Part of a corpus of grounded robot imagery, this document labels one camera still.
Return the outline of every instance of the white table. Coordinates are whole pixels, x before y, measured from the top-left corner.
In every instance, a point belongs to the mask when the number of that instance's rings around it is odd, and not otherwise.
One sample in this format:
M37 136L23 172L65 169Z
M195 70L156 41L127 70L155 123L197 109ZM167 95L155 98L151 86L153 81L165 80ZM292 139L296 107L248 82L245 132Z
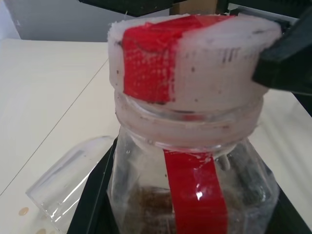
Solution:
M108 75L106 43L1 42L0 233L53 231L25 191L79 142L117 136ZM312 120L292 94L265 100L250 140L311 228Z

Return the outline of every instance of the glass jar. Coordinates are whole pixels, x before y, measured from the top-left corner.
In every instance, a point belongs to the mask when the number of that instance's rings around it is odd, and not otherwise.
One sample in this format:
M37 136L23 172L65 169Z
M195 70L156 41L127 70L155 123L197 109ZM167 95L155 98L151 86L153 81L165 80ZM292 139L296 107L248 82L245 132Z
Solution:
M255 17L113 24L121 124L108 196L122 234L263 234L278 186L247 137L267 88L251 81L279 26Z
M186 175L193 174L194 180L198 182L191 187L193 192L187 194L189 198L185 198L185 202L198 198L200 204L199 198L210 199L210 196L212 201L214 200L210 193L211 184L200 184L201 181L209 181L211 176L214 176L210 174L211 172L206 174L207 169L201 166L209 160L214 164L222 191L221 199L224 199L226 204L226 213L218 214L218 209L215 208L214 214L211 214L211 207L202 207L200 216L201 219L211 220L211 216L218 219L215 215L220 215L221 219L226 219L227 227L226 231L221 227L220 230L211 232L211 228L215 225L207 225L205 228L198 228L199 230L220 234L263 234L265 232L277 203L279 189L272 172L264 165L248 139L233 142L228 146L210 146L209 154L204 157L199 156L203 153L202 148L182 149L175 146L163 148L160 145L137 137L124 127L120 129L108 190L120 233L177 233L165 159L170 155L166 156L164 150L179 153L178 156L183 157L183 160L190 158L198 160L196 167L180 168Z

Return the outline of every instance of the black plastic holder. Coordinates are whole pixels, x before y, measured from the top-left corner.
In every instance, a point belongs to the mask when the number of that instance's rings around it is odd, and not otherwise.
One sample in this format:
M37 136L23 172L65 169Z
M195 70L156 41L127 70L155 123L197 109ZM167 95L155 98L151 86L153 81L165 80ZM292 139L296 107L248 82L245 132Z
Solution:
M106 193L116 144L90 173L67 234L120 234ZM266 234L312 234L282 190Z

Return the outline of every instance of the red mesh tape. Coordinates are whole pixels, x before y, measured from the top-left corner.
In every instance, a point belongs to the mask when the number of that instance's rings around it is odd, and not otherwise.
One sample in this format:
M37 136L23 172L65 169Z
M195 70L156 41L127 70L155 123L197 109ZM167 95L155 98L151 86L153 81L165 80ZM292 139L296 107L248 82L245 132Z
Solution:
M177 234L227 234L228 212L213 154L164 153Z
M187 16L129 28L122 39L124 93L147 102L174 101L176 45L186 31L207 27L228 16Z

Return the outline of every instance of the white lid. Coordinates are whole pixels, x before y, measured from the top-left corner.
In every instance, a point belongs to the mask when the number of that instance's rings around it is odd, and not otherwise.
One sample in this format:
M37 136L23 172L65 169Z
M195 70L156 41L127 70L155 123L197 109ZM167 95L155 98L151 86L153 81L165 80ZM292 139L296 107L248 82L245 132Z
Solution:
M125 92L127 82L124 82L129 76L125 73L124 57L129 51L126 51L122 45L125 30L146 23L172 18L176 20L178 17L180 20L194 16L135 19L113 24L108 37L110 81L118 92L129 95ZM161 37L163 33L159 32L157 36ZM144 41L139 41L140 38L132 38L137 40L138 45L137 48L132 48L131 56L128 58L138 61L135 71L132 72L136 77L132 81L137 82L137 86L149 88L149 83L142 78L147 73L165 72L165 69L173 71L167 73L167 76L172 77L159 81L159 83L167 82L170 96L168 101L163 101L161 98L146 100L131 94L130 96L148 103L165 103L162 107L182 111L221 111L244 105L267 91L263 86L253 83L251 77L259 53L272 45L280 35L279 25L266 19L252 16L226 18L207 27L184 31L174 45L175 62L169 66L166 65L166 59L170 54L168 52L170 45L160 56L154 57L152 52L144 50ZM143 57L136 57L138 50L144 52ZM159 57L163 59L162 64L157 62Z

